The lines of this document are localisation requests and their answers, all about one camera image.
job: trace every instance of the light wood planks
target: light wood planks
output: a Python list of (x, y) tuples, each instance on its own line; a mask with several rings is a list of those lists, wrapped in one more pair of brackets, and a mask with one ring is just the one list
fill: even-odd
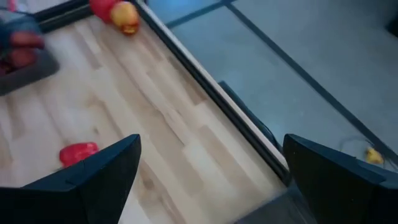
[(144, 22), (125, 37), (91, 17), (46, 38), (61, 70), (0, 98), (0, 185), (51, 174), (67, 144), (139, 133), (120, 223), (228, 223), (283, 189)]
[(254, 134), (262, 141), (262, 143), (270, 150), (276, 159), (286, 168), (287, 162), (285, 157), (276, 149), (276, 147), (263, 135), (259, 128), (246, 116), (246, 114), (237, 106), (237, 104), (228, 96), (228, 94), (217, 84), (214, 78), (200, 65), (198, 60), (186, 49), (180, 41), (173, 35), (173, 33), (160, 21), (160, 19), (146, 6), (141, 0), (138, 0), (141, 8), (153, 18), (154, 22), (167, 34), (171, 41), (185, 54), (185, 56), (196, 66), (203, 77), (213, 86), (213, 88), (228, 102), (232, 109), (244, 120), (244, 122), (250, 127)]

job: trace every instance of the red pepper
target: red pepper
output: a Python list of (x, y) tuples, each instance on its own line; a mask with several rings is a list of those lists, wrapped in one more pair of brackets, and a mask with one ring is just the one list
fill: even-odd
[(60, 161), (63, 167), (68, 167), (98, 152), (95, 142), (83, 142), (64, 147), (60, 151)]
[(11, 12), (17, 10), (17, 5), (15, 3), (15, 0), (8, 0), (8, 10), (10, 10)]
[(111, 10), (121, 0), (90, 0), (90, 7), (94, 15), (101, 18), (105, 23), (111, 22)]

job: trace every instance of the yellow apple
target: yellow apple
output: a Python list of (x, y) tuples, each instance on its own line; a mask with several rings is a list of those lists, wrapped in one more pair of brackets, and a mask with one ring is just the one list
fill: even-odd
[(127, 1), (116, 3), (111, 10), (111, 20), (123, 34), (135, 34), (139, 28), (139, 14), (136, 7)]

